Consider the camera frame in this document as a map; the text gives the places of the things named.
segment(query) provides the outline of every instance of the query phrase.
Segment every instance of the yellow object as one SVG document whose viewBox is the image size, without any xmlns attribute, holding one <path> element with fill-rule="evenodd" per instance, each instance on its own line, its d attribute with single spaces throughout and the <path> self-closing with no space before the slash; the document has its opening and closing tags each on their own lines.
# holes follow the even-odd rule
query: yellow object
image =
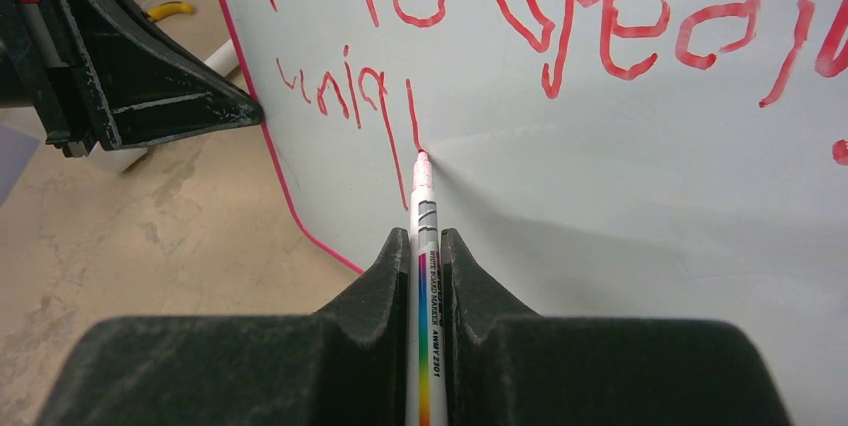
<svg viewBox="0 0 848 426">
<path fill-rule="evenodd" d="M 154 23 L 177 13 L 194 14 L 194 6 L 182 1 L 169 1 L 147 11 L 147 15 Z"/>
</svg>

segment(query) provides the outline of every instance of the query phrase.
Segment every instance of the marker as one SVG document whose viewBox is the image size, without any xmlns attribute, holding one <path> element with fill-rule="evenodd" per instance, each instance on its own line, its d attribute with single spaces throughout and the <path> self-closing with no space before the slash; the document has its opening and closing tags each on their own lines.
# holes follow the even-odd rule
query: marker
<svg viewBox="0 0 848 426">
<path fill-rule="evenodd" d="M 406 351 L 406 426 L 447 426 L 442 263 L 433 166 L 418 153 L 409 208 L 409 325 Z"/>
</svg>

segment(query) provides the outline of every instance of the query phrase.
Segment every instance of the white board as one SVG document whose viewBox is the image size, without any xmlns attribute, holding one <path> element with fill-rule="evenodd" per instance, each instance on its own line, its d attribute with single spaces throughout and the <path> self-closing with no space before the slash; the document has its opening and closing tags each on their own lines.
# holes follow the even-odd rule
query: white board
<svg viewBox="0 0 848 426">
<path fill-rule="evenodd" d="M 340 257 L 408 223 L 417 135 L 532 308 L 731 321 L 800 424 L 848 422 L 848 0 L 224 1 Z"/>
</svg>

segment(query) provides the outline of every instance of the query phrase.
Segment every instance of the purple wall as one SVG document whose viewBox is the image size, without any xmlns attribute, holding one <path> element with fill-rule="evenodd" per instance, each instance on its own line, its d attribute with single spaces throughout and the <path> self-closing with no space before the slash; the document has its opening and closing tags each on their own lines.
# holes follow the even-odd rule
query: purple wall
<svg viewBox="0 0 848 426">
<path fill-rule="evenodd" d="M 0 124 L 0 205 L 23 173 L 38 143 L 37 139 Z M 62 153 L 56 150 L 53 154 Z"/>
</svg>

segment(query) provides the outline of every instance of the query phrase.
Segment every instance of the pink border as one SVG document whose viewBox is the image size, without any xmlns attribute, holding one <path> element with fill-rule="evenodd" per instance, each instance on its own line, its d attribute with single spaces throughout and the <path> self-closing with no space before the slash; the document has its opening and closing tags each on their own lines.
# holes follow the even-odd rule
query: pink border
<svg viewBox="0 0 848 426">
<path fill-rule="evenodd" d="M 230 37 L 233 38 L 233 46 L 236 49 L 236 55 L 238 55 L 239 63 L 241 64 L 241 70 L 244 72 L 244 79 L 247 82 L 247 88 L 250 91 L 250 95 L 253 99 L 258 99 L 256 97 L 256 90 L 253 88 L 253 80 L 250 77 L 250 70 L 247 68 L 247 61 L 244 59 L 244 53 L 241 50 L 241 43 L 239 42 L 238 35 L 236 34 L 236 28 L 233 26 L 233 19 L 230 16 L 230 8 L 227 6 L 227 0 L 218 0 L 221 3 L 221 10 L 224 12 L 224 20 L 227 22 L 227 29 L 230 31 Z M 321 240 L 316 238 L 306 229 L 306 226 L 303 225 L 303 222 L 300 220 L 300 217 L 297 215 L 297 211 L 294 209 L 294 203 L 291 199 L 291 194 L 289 194 L 289 187 L 286 184 L 286 178 L 283 175 L 283 168 L 280 167 L 280 159 L 277 157 L 277 152 L 274 148 L 274 141 L 271 139 L 271 133 L 268 131 L 268 124 L 262 123 L 262 134 L 265 136 L 265 143 L 268 145 L 268 152 L 271 153 L 271 161 L 274 163 L 274 169 L 277 170 L 277 177 L 280 178 L 280 186 L 283 188 L 283 195 L 286 197 L 286 204 L 289 206 L 289 211 L 291 211 L 292 218 L 294 218 L 294 222 L 297 224 L 297 227 L 303 231 L 303 234 L 309 238 L 310 241 L 315 243 L 316 246 L 326 251 L 330 256 L 341 261 L 345 266 L 354 270 L 355 272 L 362 274 L 362 268 L 353 264 L 353 262 L 333 248 L 327 246 Z"/>
</svg>

